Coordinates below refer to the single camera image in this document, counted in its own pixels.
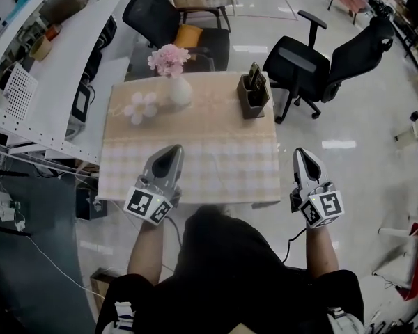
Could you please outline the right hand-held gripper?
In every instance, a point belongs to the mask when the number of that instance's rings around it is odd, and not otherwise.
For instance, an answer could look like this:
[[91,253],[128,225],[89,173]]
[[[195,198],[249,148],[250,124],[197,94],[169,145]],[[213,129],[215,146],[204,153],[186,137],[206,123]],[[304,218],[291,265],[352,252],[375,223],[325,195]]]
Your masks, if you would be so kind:
[[328,182],[325,164],[311,151],[296,148],[293,153],[294,177],[299,189],[312,189],[302,194],[298,188],[290,194],[291,212],[300,212],[308,228],[329,225],[344,214],[341,192]]

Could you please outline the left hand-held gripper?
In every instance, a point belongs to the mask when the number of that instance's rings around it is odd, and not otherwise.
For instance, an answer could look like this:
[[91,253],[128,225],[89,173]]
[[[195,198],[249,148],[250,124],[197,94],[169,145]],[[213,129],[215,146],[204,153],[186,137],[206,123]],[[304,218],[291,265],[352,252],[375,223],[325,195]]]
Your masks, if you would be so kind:
[[150,156],[140,175],[147,184],[137,182],[129,189],[123,210],[158,226],[180,201],[182,191],[175,184],[182,173],[184,156],[179,144],[162,148]]

